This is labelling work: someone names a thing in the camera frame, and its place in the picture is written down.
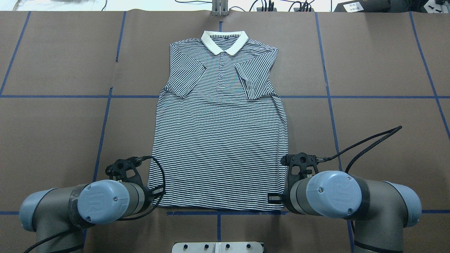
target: sticker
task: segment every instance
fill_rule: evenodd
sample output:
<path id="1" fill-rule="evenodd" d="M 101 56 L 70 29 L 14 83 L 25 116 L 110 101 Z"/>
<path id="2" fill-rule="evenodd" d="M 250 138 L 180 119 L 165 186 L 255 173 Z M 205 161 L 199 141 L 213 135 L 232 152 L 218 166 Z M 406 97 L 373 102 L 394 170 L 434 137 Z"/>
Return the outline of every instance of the sticker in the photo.
<path id="1" fill-rule="evenodd" d="M 359 2 L 343 5 L 347 12 L 357 12 L 364 10 Z"/>

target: wire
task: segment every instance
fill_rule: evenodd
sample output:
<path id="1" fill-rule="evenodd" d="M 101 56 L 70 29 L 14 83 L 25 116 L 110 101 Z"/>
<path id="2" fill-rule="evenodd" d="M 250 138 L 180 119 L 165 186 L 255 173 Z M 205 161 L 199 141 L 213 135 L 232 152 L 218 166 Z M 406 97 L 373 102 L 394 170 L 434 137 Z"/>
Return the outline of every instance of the wire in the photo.
<path id="1" fill-rule="evenodd" d="M 72 233 L 72 232 L 75 232 L 75 231 L 77 231 L 77 230 L 78 230 L 77 228 L 72 227 L 72 228 L 70 228 L 70 229 L 68 229 L 68 230 L 66 230 L 66 231 L 59 232 L 59 233 L 57 233 L 57 234 L 54 234 L 54 235 L 52 235 L 52 236 L 49 236 L 49 237 L 47 237 L 47 238 L 45 238 L 45 239 L 42 239 L 42 240 L 40 240 L 39 242 L 37 242 L 37 243 L 31 245 L 31 246 L 30 246 L 29 248 L 27 248 L 27 250 L 25 250 L 23 253 L 29 253 L 29 252 L 32 251 L 34 248 L 36 248 L 37 246 L 39 246 L 39 245 L 41 245 L 41 244 L 43 244 L 43 243 L 46 243 L 46 242 L 48 242 L 48 241 L 50 241 L 50 240 L 52 240 L 52 239 L 55 239 L 56 237 L 60 237 L 60 236 L 63 236 L 63 235 L 68 235 L 68 234 L 70 234 L 70 233 Z"/>
<path id="2" fill-rule="evenodd" d="M 296 3 L 299 3 L 300 4 L 300 8 L 302 7 L 302 2 L 300 2 L 300 1 L 295 1 L 295 2 L 292 2 L 292 4 L 291 4 L 291 7 L 289 7 L 289 10 L 288 10 L 288 12 L 290 12 L 291 11 L 291 9 L 292 9 L 292 6 L 294 6 L 294 4 L 296 4 Z"/>
<path id="3" fill-rule="evenodd" d="M 307 11 L 309 6 L 309 3 L 305 0 L 305 2 L 303 3 L 303 5 L 300 6 L 300 9 L 298 9 L 298 11 Z"/>
<path id="4" fill-rule="evenodd" d="M 177 3 L 182 3 L 182 4 L 186 4 L 186 3 L 195 3 L 195 2 L 200 2 L 200 3 L 205 3 L 205 4 L 212 4 L 212 2 L 206 2 L 206 1 L 187 1 L 187 2 L 181 2 L 181 1 L 175 0 L 175 2 L 177 2 Z"/>
<path id="5" fill-rule="evenodd" d="M 230 9 L 232 9 L 232 8 L 239 8 L 239 9 L 241 9 L 242 11 L 245 11 L 244 9 L 242 9 L 242 8 L 239 7 L 239 6 L 233 6 L 233 7 L 230 7 Z"/>
<path id="6" fill-rule="evenodd" d="M 391 137 L 393 134 L 397 133 L 400 129 L 402 129 L 402 126 L 398 126 L 398 127 L 394 128 L 394 129 L 392 129 L 391 132 L 389 132 L 385 136 L 381 137 L 380 139 L 378 139 L 377 141 L 372 143 L 369 147 L 365 148 L 363 151 L 359 152 L 359 154 L 357 154 L 348 163 L 347 168 L 345 169 L 345 173 L 348 173 L 348 171 L 350 170 L 351 166 L 356 162 L 356 160 L 358 160 L 358 158 L 360 158 L 363 154 L 367 153 L 369 150 L 373 149 L 376 145 L 380 144 L 385 139 L 387 139 L 387 138 Z"/>
<path id="7" fill-rule="evenodd" d="M 255 1 L 253 2 L 253 4 L 250 6 L 250 10 L 249 10 L 249 11 L 252 10 L 253 6 L 256 4 L 257 1 L 258 1 L 258 0 L 255 0 Z"/>
<path id="8" fill-rule="evenodd" d="M 146 159 L 152 159 L 152 160 L 155 161 L 156 164 L 158 165 L 159 170 L 161 171 L 161 175 L 162 175 L 162 187 L 163 187 L 163 189 L 165 190 L 165 189 L 166 189 L 166 176 L 165 176 L 164 171 L 163 171 L 163 169 L 162 169 L 162 167 L 161 167 L 161 164 L 158 162 L 158 160 L 157 160 L 155 157 L 153 157 L 153 156 L 151 156 L 151 155 L 149 155 L 149 156 L 144 156 L 144 158 L 146 158 Z M 118 219 L 118 221 L 133 221 L 133 220 L 137 220 L 137 219 L 140 219 L 140 218 L 142 218 L 142 217 L 144 217 L 144 216 L 149 215 L 149 214 L 150 214 L 151 212 L 153 212 L 153 210 L 155 210 L 155 208 L 159 205 L 159 202 L 161 202 L 162 196 L 163 196 L 163 195 L 160 195 L 160 196 L 159 196 L 158 201 L 156 202 L 156 204 L 155 204 L 155 205 L 152 207 L 152 209 L 150 209 L 148 212 L 146 212 L 146 213 L 144 213 L 144 214 L 142 214 L 142 215 L 136 216 L 136 217 Z"/>
<path id="9" fill-rule="evenodd" d="M 361 145 L 361 144 L 363 144 L 364 142 L 369 141 L 369 140 L 371 140 L 371 139 L 373 139 L 373 138 L 376 138 L 376 137 L 379 137 L 379 136 L 388 134 L 388 133 L 394 131 L 395 129 L 396 129 L 396 128 L 392 128 L 391 130 L 387 130 L 387 131 L 384 131 L 384 132 L 382 132 L 382 133 L 372 135 L 372 136 L 369 137 L 369 138 L 366 138 L 366 139 L 364 139 L 364 140 L 362 140 L 362 141 L 359 141 L 359 142 L 353 144 L 352 146 L 350 146 L 350 147 L 344 149 L 343 151 L 337 153 L 336 155 L 334 155 L 334 156 L 332 156 L 332 157 L 327 157 L 327 158 L 325 158 L 325 161 L 324 161 L 324 162 L 331 161 L 331 160 L 335 159 L 336 157 L 342 155 L 343 153 L 347 152 L 348 150 L 351 150 L 352 148 L 354 148 L 354 147 L 356 147 L 356 146 L 358 146 L 358 145 Z"/>
<path id="10" fill-rule="evenodd" d="M 108 0 L 106 0 L 106 2 L 105 2 L 105 6 L 103 6 L 103 8 L 102 8 L 102 10 L 101 11 L 103 11 L 105 8 L 106 8 L 106 4 L 108 3 Z"/>

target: white collar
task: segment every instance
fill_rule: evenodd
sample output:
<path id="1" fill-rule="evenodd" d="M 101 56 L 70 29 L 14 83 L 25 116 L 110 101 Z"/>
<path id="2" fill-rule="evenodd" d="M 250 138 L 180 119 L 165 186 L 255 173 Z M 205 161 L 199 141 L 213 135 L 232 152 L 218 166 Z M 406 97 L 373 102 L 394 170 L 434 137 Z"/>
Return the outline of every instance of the white collar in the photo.
<path id="1" fill-rule="evenodd" d="M 239 35 L 236 42 L 227 50 L 220 48 L 210 37 L 210 35 Z M 227 52 L 229 55 L 235 55 L 248 41 L 248 36 L 244 31 L 240 32 L 211 32 L 205 31 L 202 35 L 202 42 L 215 55 Z"/>

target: folded sleeve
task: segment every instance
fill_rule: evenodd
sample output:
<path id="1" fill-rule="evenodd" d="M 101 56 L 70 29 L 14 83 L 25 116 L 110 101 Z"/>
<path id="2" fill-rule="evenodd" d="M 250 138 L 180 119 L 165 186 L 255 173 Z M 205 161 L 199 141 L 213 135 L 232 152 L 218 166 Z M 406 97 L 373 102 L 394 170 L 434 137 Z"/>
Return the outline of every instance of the folded sleeve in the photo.
<path id="1" fill-rule="evenodd" d="M 270 69 L 277 58 L 278 49 L 263 53 L 234 66 L 248 100 L 275 95 L 270 83 Z"/>
<path id="2" fill-rule="evenodd" d="M 205 65 L 170 46 L 170 75 L 165 89 L 181 98 L 186 97 L 205 72 Z"/>

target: striped polo shirt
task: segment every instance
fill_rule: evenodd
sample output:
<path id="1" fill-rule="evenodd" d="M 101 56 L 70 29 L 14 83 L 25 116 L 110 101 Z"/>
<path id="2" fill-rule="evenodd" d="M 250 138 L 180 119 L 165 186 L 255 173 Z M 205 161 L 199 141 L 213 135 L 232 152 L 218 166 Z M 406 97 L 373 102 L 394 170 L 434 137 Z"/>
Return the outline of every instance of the striped polo shirt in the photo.
<path id="1" fill-rule="evenodd" d="M 269 72 L 277 48 L 245 32 L 208 32 L 170 46 L 152 155 L 166 174 L 161 206 L 280 210 L 288 153 L 286 114 Z M 151 163 L 148 187 L 162 184 Z"/>

